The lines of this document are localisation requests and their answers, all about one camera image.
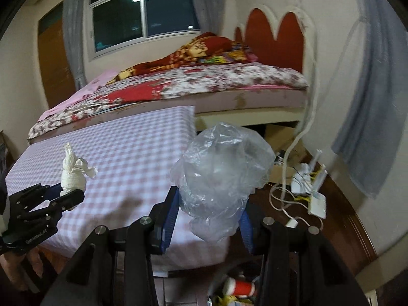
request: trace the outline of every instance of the window frame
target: window frame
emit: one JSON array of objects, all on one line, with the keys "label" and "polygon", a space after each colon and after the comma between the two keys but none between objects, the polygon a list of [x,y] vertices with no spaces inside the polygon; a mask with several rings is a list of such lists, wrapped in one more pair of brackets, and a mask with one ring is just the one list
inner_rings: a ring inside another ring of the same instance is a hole
[{"label": "window frame", "polygon": [[152,36],[147,36],[147,14],[146,14],[146,0],[141,0],[140,1],[140,13],[142,16],[142,34],[143,36],[140,38],[132,39],[126,42],[122,42],[120,44],[107,47],[105,49],[102,49],[100,51],[96,51],[95,48],[95,38],[94,38],[94,29],[93,29],[93,9],[97,6],[100,6],[101,4],[108,2],[111,0],[98,0],[94,3],[91,4],[91,0],[85,0],[85,3],[87,5],[87,12],[86,12],[86,41],[87,41],[87,47],[88,47],[88,54],[89,54],[89,59],[92,60],[96,57],[99,57],[101,55],[110,53],[112,51],[115,51],[117,49],[121,49],[130,45],[138,44],[141,42],[147,42],[150,40],[156,40],[160,38],[166,38],[170,36],[176,36],[176,35],[184,35],[184,34],[199,34],[201,33],[200,29],[197,30],[185,30],[185,31],[175,31],[175,32],[167,32],[167,33],[162,33],[162,34],[157,34],[157,35],[152,35]]}]

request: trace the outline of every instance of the human hand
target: human hand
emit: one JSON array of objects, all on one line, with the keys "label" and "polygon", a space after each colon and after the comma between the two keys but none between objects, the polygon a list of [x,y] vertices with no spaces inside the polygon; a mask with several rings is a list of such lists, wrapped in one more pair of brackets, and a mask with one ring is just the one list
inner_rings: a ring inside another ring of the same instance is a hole
[{"label": "human hand", "polygon": [[0,264],[3,267],[4,272],[9,278],[10,282],[18,290],[28,290],[28,286],[24,281],[23,269],[21,267],[21,261],[27,257],[27,260],[31,263],[35,273],[42,277],[43,267],[40,255],[38,254],[38,247],[31,249],[25,255],[16,255],[13,252],[7,252],[0,256]]}]

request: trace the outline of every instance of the red headboard panel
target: red headboard panel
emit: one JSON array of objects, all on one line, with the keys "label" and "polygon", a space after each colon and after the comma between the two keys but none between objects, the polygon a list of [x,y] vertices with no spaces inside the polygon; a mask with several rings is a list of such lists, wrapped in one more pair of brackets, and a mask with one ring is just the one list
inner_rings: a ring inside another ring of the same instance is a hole
[{"label": "red headboard panel", "polygon": [[[235,40],[242,39],[239,28]],[[292,68],[302,72],[303,34],[296,16],[288,12],[280,24],[277,40],[265,14],[258,8],[252,10],[246,24],[245,44],[252,48],[259,62],[281,68]]]}]

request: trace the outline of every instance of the blue gripper pad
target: blue gripper pad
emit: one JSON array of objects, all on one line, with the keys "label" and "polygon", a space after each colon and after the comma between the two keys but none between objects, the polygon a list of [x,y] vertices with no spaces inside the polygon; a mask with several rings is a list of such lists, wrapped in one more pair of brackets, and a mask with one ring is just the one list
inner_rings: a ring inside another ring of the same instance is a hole
[{"label": "blue gripper pad", "polygon": [[174,226],[176,224],[177,215],[180,208],[180,201],[181,196],[179,189],[177,188],[173,201],[171,202],[170,210],[163,225],[162,243],[160,244],[160,249],[163,253],[166,252],[166,249],[170,246],[171,236],[173,236]]},{"label": "blue gripper pad", "polygon": [[60,196],[62,191],[61,183],[50,186],[44,194],[44,200],[54,200]]},{"label": "blue gripper pad", "polygon": [[241,231],[242,241],[244,242],[246,249],[252,254],[254,250],[253,228],[246,210],[244,210],[239,219],[239,230]]}]

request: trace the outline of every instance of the white tied plastic bag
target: white tied plastic bag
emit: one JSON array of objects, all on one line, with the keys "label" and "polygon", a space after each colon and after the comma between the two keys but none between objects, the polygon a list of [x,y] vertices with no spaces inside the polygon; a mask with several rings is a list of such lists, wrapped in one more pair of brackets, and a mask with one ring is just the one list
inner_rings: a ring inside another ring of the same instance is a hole
[{"label": "white tied plastic bag", "polygon": [[85,192],[86,179],[85,175],[94,178],[98,173],[97,168],[89,167],[88,162],[81,157],[77,157],[70,143],[64,145],[65,158],[62,162],[60,196],[63,196],[75,189]]},{"label": "white tied plastic bag", "polygon": [[232,236],[248,197],[269,180],[270,145],[246,127],[218,123],[190,143],[171,170],[191,231],[215,243]]}]

